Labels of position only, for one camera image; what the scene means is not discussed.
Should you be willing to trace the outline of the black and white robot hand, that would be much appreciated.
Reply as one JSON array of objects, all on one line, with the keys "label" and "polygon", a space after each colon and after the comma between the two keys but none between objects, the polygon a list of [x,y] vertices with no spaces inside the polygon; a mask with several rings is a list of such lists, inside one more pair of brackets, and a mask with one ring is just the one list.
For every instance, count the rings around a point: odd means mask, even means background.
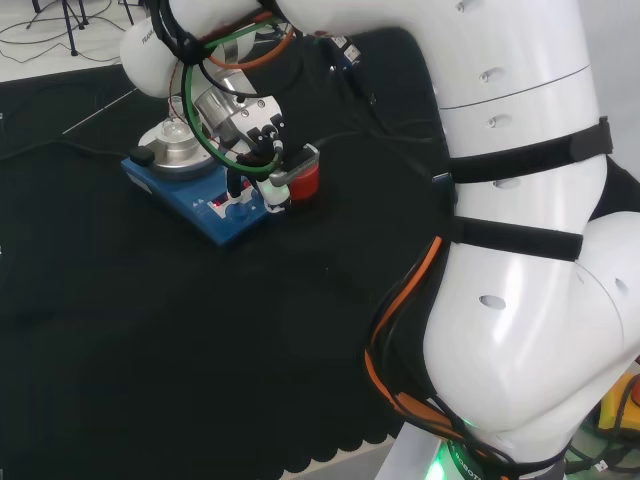
[{"label": "black and white robot hand", "polygon": [[320,151],[309,143],[289,152],[286,122],[272,97],[248,99],[215,128],[216,139],[232,153],[237,170],[258,191],[267,211],[279,213],[293,201],[293,187],[319,166]]}]

